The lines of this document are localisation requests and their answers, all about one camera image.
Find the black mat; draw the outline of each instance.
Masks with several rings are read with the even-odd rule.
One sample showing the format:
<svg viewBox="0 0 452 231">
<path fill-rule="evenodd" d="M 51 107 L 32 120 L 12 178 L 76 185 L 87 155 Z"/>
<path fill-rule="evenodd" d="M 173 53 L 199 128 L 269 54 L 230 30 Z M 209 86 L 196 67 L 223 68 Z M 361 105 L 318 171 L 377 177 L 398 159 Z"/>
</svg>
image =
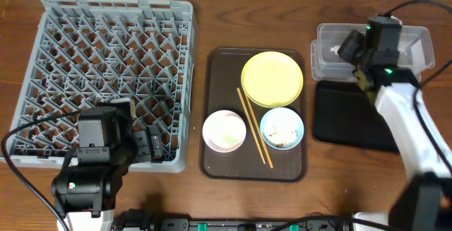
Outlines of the black mat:
<svg viewBox="0 0 452 231">
<path fill-rule="evenodd" d="M 304 137 L 298 146 L 289 150 L 277 150 L 267 146 L 274 168 L 262 163 L 249 123 L 237 94 L 241 87 L 240 76 L 245 63 L 254 55 L 265 51 L 277 51 L 292 57 L 306 75 L 304 60 L 291 50 L 219 48 L 209 55 L 204 118 L 222 109 L 236 112 L 246 123 L 244 143 L 231 153 L 218 153 L 210 149 L 201 138 L 200 167 L 204 174 L 214 179 L 244 179 L 272 182 L 297 182 L 307 171 L 307 120 L 306 87 L 289 106 L 300 115 L 304 122 Z M 257 121 L 270 110 L 251 102 Z"/>
<path fill-rule="evenodd" d="M 398 152 L 388 125 L 356 83 L 317 83 L 313 134 L 323 142 Z"/>
</svg>

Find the gray plastic dish rack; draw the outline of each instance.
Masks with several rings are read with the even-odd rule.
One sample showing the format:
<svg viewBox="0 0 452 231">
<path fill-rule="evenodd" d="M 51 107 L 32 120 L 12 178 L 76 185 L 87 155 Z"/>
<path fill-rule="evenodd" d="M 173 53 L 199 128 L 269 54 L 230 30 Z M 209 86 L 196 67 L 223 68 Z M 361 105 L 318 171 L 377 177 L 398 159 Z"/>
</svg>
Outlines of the gray plastic dish rack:
<svg viewBox="0 0 452 231">
<path fill-rule="evenodd" d="M 161 161 L 132 164 L 130 170 L 181 172 L 189 147 L 196 59 L 193 6 L 151 0 L 41 2 L 46 11 L 11 129 L 129 97 L 138 117 L 133 130 L 157 124 L 165 145 Z M 17 133 L 8 140 L 8 150 L 17 166 L 60 168 L 66 151 L 78 142 L 77 118 L 67 117 Z"/>
</svg>

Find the chopsticks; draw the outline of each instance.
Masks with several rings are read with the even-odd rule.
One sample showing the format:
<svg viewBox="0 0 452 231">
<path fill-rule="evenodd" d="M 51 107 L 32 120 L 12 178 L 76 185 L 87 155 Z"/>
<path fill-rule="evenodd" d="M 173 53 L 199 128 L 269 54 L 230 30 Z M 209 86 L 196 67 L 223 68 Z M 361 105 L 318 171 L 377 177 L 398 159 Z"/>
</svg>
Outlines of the chopsticks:
<svg viewBox="0 0 452 231">
<path fill-rule="evenodd" d="M 254 125 L 256 125 L 257 133 L 259 134 L 259 138 L 261 138 L 263 150 L 266 152 L 268 164 L 270 165 L 270 168 L 273 168 L 273 163 L 272 163 L 270 155 L 268 154 L 268 151 L 267 151 L 266 142 L 263 140 L 263 137 L 262 137 L 261 128 L 260 128 L 259 124 L 257 123 L 256 116 L 254 115 L 253 107 L 251 107 L 251 103 L 249 102 L 249 98 L 246 94 L 245 94 L 245 98 L 246 98 L 246 102 L 248 102 L 249 111 L 251 112 L 251 116 L 253 117 Z"/>
<path fill-rule="evenodd" d="M 261 154 L 262 162 L 263 162 L 263 164 L 265 164 L 266 160 L 263 158 L 261 147 L 259 147 L 259 141 L 257 140 L 256 132 L 254 132 L 254 127 L 251 122 L 251 119 L 249 118 L 248 110 L 246 109 L 245 101 L 243 100 L 242 92 L 240 91 L 240 88 L 237 89 L 237 92 L 239 93 L 240 101 L 242 102 L 243 109 L 245 110 L 246 118 L 248 118 L 249 126 L 251 127 L 251 132 L 253 132 L 253 137 L 256 142 L 257 149 L 259 150 L 259 153 Z"/>
<path fill-rule="evenodd" d="M 259 150 L 259 153 L 261 154 L 262 162 L 263 162 L 263 164 L 265 164 L 266 160 L 263 158 L 262 150 L 261 150 L 261 147 L 259 146 L 259 141 L 257 139 L 256 132 L 254 131 L 254 127 L 253 127 L 253 124 L 251 122 L 251 118 L 249 117 L 248 110 L 246 109 L 245 101 L 243 99 L 242 92 L 241 92 L 240 88 L 237 88 L 237 92 L 239 93 L 240 101 L 242 102 L 243 109 L 245 110 L 245 114 L 246 114 L 246 118 L 248 119 L 249 126 L 251 127 L 251 132 L 253 133 L 254 141 L 256 142 L 256 146 L 257 146 L 257 148 Z M 254 112 L 253 112 L 253 108 L 251 107 L 251 103 L 249 102 L 248 96 L 246 96 L 246 94 L 245 94 L 245 97 L 246 97 L 246 101 L 248 102 L 249 111 L 251 112 L 251 115 L 253 117 L 256 129 L 257 129 L 259 137 L 261 139 L 263 149 L 266 152 L 266 156 L 267 156 L 267 159 L 268 159 L 268 164 L 270 165 L 270 168 L 273 168 L 273 163 L 272 163 L 272 161 L 270 159 L 270 156 L 268 154 L 267 145 L 266 145 L 265 141 L 263 140 L 263 137 L 262 137 L 262 134 L 261 134 L 261 130 L 259 129 L 259 125 L 257 123 L 256 116 L 254 115 Z"/>
</svg>

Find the plastic container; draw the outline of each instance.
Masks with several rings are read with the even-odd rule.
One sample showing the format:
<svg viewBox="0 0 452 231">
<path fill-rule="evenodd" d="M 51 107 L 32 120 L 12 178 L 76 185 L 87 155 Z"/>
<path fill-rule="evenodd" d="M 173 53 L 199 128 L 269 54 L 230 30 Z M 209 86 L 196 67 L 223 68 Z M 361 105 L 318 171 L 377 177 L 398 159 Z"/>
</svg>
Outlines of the plastic container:
<svg viewBox="0 0 452 231">
<path fill-rule="evenodd" d="M 317 40 L 311 43 L 311 67 L 315 80 L 356 81 L 355 67 L 339 57 L 337 50 L 351 30 L 366 33 L 365 24 L 324 23 L 317 28 Z M 400 32 L 399 66 L 418 74 L 435 65 L 432 39 L 422 26 L 402 27 Z"/>
<path fill-rule="evenodd" d="M 157 124 L 165 155 L 159 162 L 132 164 L 129 170 L 181 172 L 188 153 L 196 59 L 193 6 L 150 0 L 41 2 L 46 11 L 11 129 L 129 97 L 138 116 L 134 136 Z M 19 132 L 8 140 L 8 150 L 19 167 L 60 168 L 66 151 L 78 142 L 77 121 L 66 118 Z M 137 160 L 145 155 L 139 150 Z"/>
</svg>

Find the black cable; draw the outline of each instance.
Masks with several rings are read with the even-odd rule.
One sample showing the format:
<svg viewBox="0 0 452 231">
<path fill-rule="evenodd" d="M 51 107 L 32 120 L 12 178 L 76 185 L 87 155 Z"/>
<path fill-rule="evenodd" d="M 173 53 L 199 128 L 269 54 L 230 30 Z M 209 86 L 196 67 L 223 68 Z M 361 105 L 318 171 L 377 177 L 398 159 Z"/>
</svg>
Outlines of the black cable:
<svg viewBox="0 0 452 231">
<path fill-rule="evenodd" d="M 327 221 L 328 221 L 328 224 L 330 224 L 330 226 L 333 227 L 334 231 L 338 231 L 338 230 L 339 230 L 339 229 L 338 229 L 338 224 L 339 224 L 339 223 L 336 223 L 336 225 L 333 225 L 333 224 L 331 223 L 331 220 L 327 220 Z"/>
<path fill-rule="evenodd" d="M 398 10 L 399 8 L 402 8 L 404 6 L 410 5 L 410 4 L 431 4 L 435 6 L 442 7 L 446 9 L 449 13 L 452 13 L 452 8 L 450 6 L 447 6 L 444 3 L 441 3 L 439 1 L 431 1 L 431 0 L 412 0 L 402 3 L 401 5 L 396 6 L 395 8 L 389 10 L 388 12 L 384 13 L 383 16 L 391 17 L 392 12 Z"/>
<path fill-rule="evenodd" d="M 79 111 L 75 111 L 75 112 L 70 112 L 67 114 L 59 114 L 59 115 L 55 115 L 52 117 L 47 117 L 44 119 L 38 119 L 36 121 L 24 124 L 22 126 L 19 126 L 15 129 L 13 129 L 12 131 L 8 132 L 3 139 L 1 140 L 1 151 L 3 152 L 3 156 L 5 158 L 6 164 L 8 164 L 9 168 L 11 168 L 11 171 L 13 171 L 13 173 L 19 178 L 20 181 L 22 181 L 27 188 L 29 188 L 39 199 L 41 199 L 42 202 L 44 202 L 44 204 L 50 209 L 50 211 L 56 216 L 56 218 L 58 219 L 58 221 L 61 223 L 61 226 L 63 227 L 64 231 L 71 231 L 68 226 L 66 225 L 66 223 L 64 222 L 63 218 L 59 215 L 58 211 L 55 209 L 55 207 L 45 198 L 45 196 L 38 190 L 36 189 L 35 186 L 33 186 L 33 184 L 31 184 L 24 176 L 22 173 L 20 173 L 20 171 L 17 169 L 17 167 L 14 165 L 14 163 L 11 161 L 11 156 L 8 154 L 8 151 L 6 149 L 6 142 L 8 140 L 8 138 L 14 134 L 16 134 L 17 132 L 26 129 L 30 126 L 39 124 L 41 122 L 48 122 L 54 119 L 58 119 L 58 118 L 63 118 L 63 117 L 69 117 L 75 114 L 78 114 Z"/>
<path fill-rule="evenodd" d="M 271 231 L 281 231 L 287 227 L 290 227 L 291 225 L 296 225 L 300 222 L 305 222 L 305 221 L 310 221 L 310 220 L 334 220 L 337 222 L 347 222 L 347 223 L 356 223 L 356 224 L 360 224 L 360 225 L 366 225 L 368 227 L 374 227 L 374 228 L 378 228 L 380 230 L 385 230 L 385 231 L 403 231 L 400 228 L 389 227 L 387 225 L 375 223 L 375 222 L 368 221 L 368 220 L 360 220 L 360 219 L 356 219 L 356 218 L 346 218 L 346 217 L 340 217 L 340 216 L 336 216 L 336 215 L 306 216 L 306 217 L 298 218 L 296 220 L 292 220 L 279 227 L 273 228 Z"/>
<path fill-rule="evenodd" d="M 443 151 L 440 149 L 440 147 L 438 146 L 438 143 L 436 143 L 434 137 L 432 136 L 432 133 L 430 133 L 429 128 L 427 127 L 427 125 L 425 124 L 424 119 L 422 118 L 422 115 L 419 111 L 419 107 L 418 107 L 418 102 L 416 101 L 416 96 L 417 93 L 421 90 L 422 87 L 424 87 L 426 84 L 428 84 L 428 82 L 430 82 L 431 80 L 433 80 L 434 78 L 436 78 L 437 76 L 439 76 L 439 74 L 443 73 L 443 71 L 445 71 L 447 69 L 447 67 L 449 67 L 449 65 L 452 64 L 452 59 L 450 61 L 448 61 L 446 63 L 446 65 L 444 65 L 442 68 L 440 68 L 438 71 L 436 71 L 435 73 L 433 73 L 433 75 L 431 75 L 430 77 L 428 77 L 424 82 L 421 83 L 420 87 L 416 88 L 415 92 L 413 93 L 412 96 L 412 105 L 415 108 L 415 113 L 417 118 L 419 119 L 419 122 L 422 126 L 422 128 L 424 129 L 427 137 L 430 139 L 430 141 L 432 142 L 433 148 L 435 149 L 436 153 L 438 154 L 438 156 L 441 158 L 441 160 L 443 160 L 444 164 L 446 165 L 447 169 L 449 170 L 449 172 L 452 174 L 452 166 L 451 164 L 447 161 L 446 156 L 444 155 Z"/>
</svg>

